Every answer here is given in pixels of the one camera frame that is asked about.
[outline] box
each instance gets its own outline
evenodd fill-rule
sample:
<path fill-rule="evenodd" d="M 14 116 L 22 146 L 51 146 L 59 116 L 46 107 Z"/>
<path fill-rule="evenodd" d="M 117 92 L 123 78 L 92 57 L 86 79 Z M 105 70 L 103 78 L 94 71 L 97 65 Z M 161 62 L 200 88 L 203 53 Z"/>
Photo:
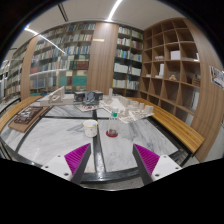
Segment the box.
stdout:
<path fill-rule="evenodd" d="M 95 100 L 102 100 L 103 99 L 103 93 L 99 91 L 94 91 L 95 93 Z"/>
<path fill-rule="evenodd" d="M 170 59 L 171 60 L 180 60 L 180 51 L 171 51 Z"/>
<path fill-rule="evenodd" d="M 74 92 L 75 101 L 82 102 L 85 98 L 85 92 Z"/>

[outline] purple triangle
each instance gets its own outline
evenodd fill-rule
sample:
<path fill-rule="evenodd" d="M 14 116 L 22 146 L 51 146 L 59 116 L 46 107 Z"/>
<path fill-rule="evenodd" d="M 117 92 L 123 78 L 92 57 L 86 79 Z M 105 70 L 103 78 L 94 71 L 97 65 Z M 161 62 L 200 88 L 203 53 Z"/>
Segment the purple triangle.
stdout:
<path fill-rule="evenodd" d="M 160 156 L 158 156 L 154 152 L 151 152 L 150 150 L 148 150 L 140 145 L 136 145 L 136 144 L 134 144 L 134 145 L 135 145 L 136 149 L 138 150 L 148 173 L 151 176 Z"/>
<path fill-rule="evenodd" d="M 78 168 L 79 164 L 81 163 L 84 153 L 85 153 L 87 147 L 89 146 L 89 144 L 83 145 L 83 146 L 69 152 L 68 154 L 66 154 L 64 156 L 72 174 L 74 174 L 74 172 Z"/>

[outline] wooden bench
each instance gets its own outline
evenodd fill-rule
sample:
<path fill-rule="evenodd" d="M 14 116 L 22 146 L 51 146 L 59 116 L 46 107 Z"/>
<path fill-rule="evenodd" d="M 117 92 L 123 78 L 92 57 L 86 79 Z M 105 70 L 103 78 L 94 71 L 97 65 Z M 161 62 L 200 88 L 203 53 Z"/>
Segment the wooden bench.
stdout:
<path fill-rule="evenodd" d="M 22 109 L 29 106 L 31 103 L 35 102 L 42 96 L 31 96 L 25 100 L 22 100 L 20 103 L 17 103 L 14 107 L 10 108 L 0 119 L 0 132 L 5 127 L 5 125 Z"/>
<path fill-rule="evenodd" d="M 139 103 L 144 103 L 145 105 L 153 106 L 153 113 L 155 115 L 152 117 L 176 136 L 192 152 L 192 154 L 194 154 L 203 143 L 204 138 L 200 134 L 174 115 L 163 110 L 161 107 L 142 98 L 127 98 L 138 101 Z"/>

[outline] plastic container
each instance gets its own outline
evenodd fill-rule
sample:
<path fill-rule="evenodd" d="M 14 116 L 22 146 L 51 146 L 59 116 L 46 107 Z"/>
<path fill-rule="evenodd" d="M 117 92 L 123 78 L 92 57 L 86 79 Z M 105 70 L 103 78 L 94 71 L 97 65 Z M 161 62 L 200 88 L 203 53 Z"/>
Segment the plastic container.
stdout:
<path fill-rule="evenodd" d="M 107 129 L 107 135 L 109 137 L 116 137 L 118 135 L 118 118 L 117 118 L 117 113 L 118 113 L 118 107 L 113 107 L 112 108 L 112 113 L 109 118 L 109 124 L 108 124 L 108 129 Z"/>
<path fill-rule="evenodd" d="M 97 125 L 98 122 L 91 119 L 83 122 L 85 134 L 87 137 L 95 137 L 97 135 Z"/>

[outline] white box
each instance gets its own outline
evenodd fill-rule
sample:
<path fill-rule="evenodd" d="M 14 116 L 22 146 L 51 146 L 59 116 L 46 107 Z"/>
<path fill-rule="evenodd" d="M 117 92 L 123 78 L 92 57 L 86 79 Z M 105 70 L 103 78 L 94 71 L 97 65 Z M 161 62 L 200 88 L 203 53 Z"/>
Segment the white box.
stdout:
<path fill-rule="evenodd" d="M 171 60 L 180 60 L 180 51 L 171 51 L 170 59 Z"/>

